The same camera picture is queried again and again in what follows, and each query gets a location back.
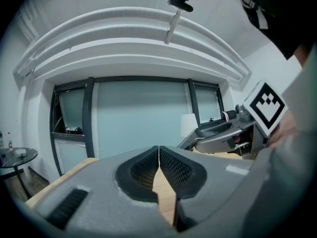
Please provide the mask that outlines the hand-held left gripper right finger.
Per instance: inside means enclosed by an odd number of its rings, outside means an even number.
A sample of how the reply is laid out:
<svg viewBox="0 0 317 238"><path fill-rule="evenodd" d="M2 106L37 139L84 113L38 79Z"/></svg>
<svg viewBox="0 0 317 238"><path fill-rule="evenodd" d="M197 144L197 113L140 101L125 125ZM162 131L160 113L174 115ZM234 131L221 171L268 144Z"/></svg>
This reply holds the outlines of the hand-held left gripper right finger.
<svg viewBox="0 0 317 238"><path fill-rule="evenodd" d="M173 225L182 232L207 219L232 195L253 161L161 146L159 162L176 193Z"/></svg>

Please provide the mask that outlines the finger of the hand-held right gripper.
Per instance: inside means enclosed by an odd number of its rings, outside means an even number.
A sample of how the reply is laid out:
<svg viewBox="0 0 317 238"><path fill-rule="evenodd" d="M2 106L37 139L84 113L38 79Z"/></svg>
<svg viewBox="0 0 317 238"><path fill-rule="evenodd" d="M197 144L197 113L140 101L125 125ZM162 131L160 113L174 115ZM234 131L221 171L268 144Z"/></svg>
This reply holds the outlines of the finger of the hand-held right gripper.
<svg viewBox="0 0 317 238"><path fill-rule="evenodd" d="M201 140L201 132L199 128L196 128L177 146L177 148L191 150L199 140Z"/></svg>

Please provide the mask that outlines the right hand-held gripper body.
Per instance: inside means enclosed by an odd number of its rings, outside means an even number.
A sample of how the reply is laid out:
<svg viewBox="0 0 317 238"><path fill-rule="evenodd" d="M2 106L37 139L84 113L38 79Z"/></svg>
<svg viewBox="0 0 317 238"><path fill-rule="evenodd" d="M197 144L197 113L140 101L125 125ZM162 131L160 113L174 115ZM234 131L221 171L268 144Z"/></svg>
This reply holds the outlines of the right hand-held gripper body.
<svg viewBox="0 0 317 238"><path fill-rule="evenodd" d="M255 158L287 111L283 98L265 81L259 81L243 103L225 112L225 122L195 139L201 153L235 153Z"/></svg>

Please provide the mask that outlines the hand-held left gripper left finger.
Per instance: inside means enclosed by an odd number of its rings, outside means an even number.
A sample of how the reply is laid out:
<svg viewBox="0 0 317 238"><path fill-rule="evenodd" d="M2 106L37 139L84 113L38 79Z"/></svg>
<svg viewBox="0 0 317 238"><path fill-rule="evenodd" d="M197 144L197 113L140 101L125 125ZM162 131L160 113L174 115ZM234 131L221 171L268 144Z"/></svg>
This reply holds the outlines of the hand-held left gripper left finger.
<svg viewBox="0 0 317 238"><path fill-rule="evenodd" d="M153 191L157 146L93 162L35 207L67 236L173 236Z"/></svg>

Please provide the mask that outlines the person's right hand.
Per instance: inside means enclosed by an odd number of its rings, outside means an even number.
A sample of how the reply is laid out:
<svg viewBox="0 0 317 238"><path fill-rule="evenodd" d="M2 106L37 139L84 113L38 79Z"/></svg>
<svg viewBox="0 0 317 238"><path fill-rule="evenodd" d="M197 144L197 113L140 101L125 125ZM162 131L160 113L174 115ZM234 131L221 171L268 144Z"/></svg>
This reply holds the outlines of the person's right hand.
<svg viewBox="0 0 317 238"><path fill-rule="evenodd" d="M272 131L268 140L268 147L276 147L287 137L297 133L297 127L291 112L288 110L280 120L277 127Z"/></svg>

